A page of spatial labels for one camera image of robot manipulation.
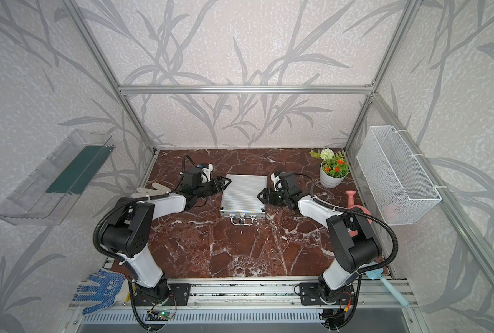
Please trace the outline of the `silver aluminium poker case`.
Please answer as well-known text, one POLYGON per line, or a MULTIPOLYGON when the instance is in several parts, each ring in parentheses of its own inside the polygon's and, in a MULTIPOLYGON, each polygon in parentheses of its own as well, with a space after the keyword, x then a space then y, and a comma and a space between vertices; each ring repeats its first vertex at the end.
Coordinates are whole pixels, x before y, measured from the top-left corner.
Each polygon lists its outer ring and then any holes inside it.
POLYGON ((252 226, 266 218, 266 205, 258 194, 266 188, 266 176, 228 174, 231 183, 223 191, 221 216, 233 226, 252 226))

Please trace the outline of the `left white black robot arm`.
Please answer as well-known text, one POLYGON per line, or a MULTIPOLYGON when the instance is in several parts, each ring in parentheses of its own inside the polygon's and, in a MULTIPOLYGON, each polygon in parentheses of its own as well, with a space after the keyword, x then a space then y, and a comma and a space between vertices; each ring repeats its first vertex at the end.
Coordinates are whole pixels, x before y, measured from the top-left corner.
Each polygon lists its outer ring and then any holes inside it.
POLYGON ((193 167, 182 164, 180 180, 173 190, 120 198, 97 223, 92 236, 98 252, 126 266, 137 288, 155 295, 166 294, 169 286, 148 248, 153 221, 195 208, 199 199, 220 194, 232 183, 227 177, 212 176, 212 164, 197 165, 188 155, 184 159, 193 167))

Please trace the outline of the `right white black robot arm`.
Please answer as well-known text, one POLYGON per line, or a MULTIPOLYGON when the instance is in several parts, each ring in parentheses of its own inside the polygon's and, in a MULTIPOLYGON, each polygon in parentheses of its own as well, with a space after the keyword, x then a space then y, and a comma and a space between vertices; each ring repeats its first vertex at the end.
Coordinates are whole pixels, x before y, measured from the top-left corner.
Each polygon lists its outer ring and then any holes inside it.
POLYGON ((338 291, 357 277, 382 269, 394 261, 399 252, 399 242, 386 222, 359 208, 343 208, 324 201, 314 193, 315 184, 311 185, 310 191, 303 191, 296 177, 297 174, 292 172, 272 174, 273 186, 263 189, 257 198, 266 205, 287 207, 329 230, 334 261, 320 276, 322 291, 338 291), (372 223, 384 229, 392 243, 390 254, 379 264, 373 264, 373 261, 383 253, 383 249, 372 223))

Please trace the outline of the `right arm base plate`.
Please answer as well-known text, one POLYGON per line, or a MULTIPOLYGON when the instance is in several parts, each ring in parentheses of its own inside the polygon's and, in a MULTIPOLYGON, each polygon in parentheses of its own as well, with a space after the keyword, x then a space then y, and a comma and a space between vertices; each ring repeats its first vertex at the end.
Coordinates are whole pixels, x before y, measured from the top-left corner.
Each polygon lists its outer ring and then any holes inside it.
POLYGON ((318 282, 300 283, 294 289, 299 295, 301 305, 340 306, 347 307, 354 304, 355 293, 352 285, 343 285, 337 290, 318 282))

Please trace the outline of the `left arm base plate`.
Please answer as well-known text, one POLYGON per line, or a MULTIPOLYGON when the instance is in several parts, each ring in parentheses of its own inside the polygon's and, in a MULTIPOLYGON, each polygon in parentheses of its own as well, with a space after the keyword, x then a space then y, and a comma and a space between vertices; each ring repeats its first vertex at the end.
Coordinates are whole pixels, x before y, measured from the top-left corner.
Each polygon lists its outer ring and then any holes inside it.
POLYGON ((189 283, 160 284, 145 288, 136 284, 134 303, 139 306, 187 306, 191 285, 189 283))

